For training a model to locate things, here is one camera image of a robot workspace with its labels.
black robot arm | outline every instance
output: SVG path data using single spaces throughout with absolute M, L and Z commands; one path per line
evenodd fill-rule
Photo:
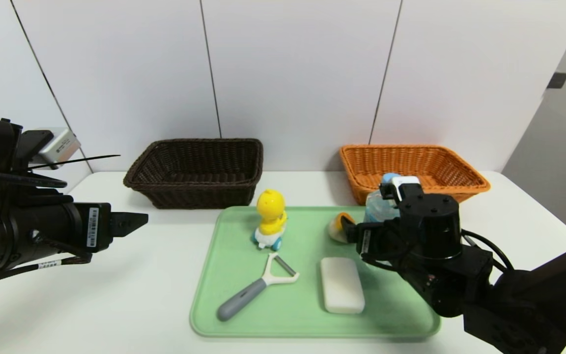
M 516 270 L 483 237 L 462 230 L 458 203 L 426 194 L 416 177 L 380 186 L 400 216 L 379 223 L 341 222 L 364 262 L 397 271 L 443 317 L 504 354 L 559 354 L 566 346 L 566 253 L 532 271 Z M 502 265 L 470 238 L 496 249 Z M 472 245 L 462 244 L 462 237 Z M 503 275 L 489 282 L 492 267 Z
M 87 264 L 93 253 L 108 248 L 113 237 L 128 235 L 148 222 L 147 214 L 116 213 L 108 203 L 74 203 L 71 196 L 59 193 L 54 188 L 67 186 L 66 182 L 34 173 L 29 163 L 62 157 L 66 149 L 73 154 L 74 135 L 22 129 L 0 120 L 0 279 L 60 264 Z M 73 256 L 19 266 L 56 253 Z

soap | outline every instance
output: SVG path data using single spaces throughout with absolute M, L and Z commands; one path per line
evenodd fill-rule
M 327 257 L 320 261 L 324 307 L 334 314 L 359 314 L 364 310 L 364 292 L 355 262 Z

table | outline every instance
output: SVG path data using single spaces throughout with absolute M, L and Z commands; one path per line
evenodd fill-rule
M 566 251 L 566 226 L 503 175 L 460 205 L 462 226 L 495 242 L 515 267 L 533 269 Z M 497 354 L 443 319 L 422 341 L 212 339 L 195 334 L 189 310 L 219 210 L 157 210 L 123 186 L 122 172 L 90 175 L 71 194 L 110 202 L 150 222 L 94 256 L 89 265 L 42 269 L 0 281 L 0 354 Z M 355 204 L 343 172 L 264 172 L 290 206 Z

barcode label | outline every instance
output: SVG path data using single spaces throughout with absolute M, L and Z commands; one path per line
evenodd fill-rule
M 37 264 L 37 266 L 38 269 L 43 269 L 44 267 L 53 267 L 61 264 L 62 264 L 62 260 L 57 260 L 57 261 L 43 262 L 42 264 Z
M 368 253 L 368 247 L 370 246 L 370 230 L 364 230 L 364 239 L 362 239 L 362 251 L 360 256 L 364 253 Z
M 87 247 L 95 247 L 97 242 L 97 217 L 99 208 L 88 209 Z

brown wicker basket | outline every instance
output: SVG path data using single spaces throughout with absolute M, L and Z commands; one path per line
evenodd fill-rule
M 157 141 L 128 170 L 124 185 L 159 209 L 247 206 L 262 165 L 257 139 Z

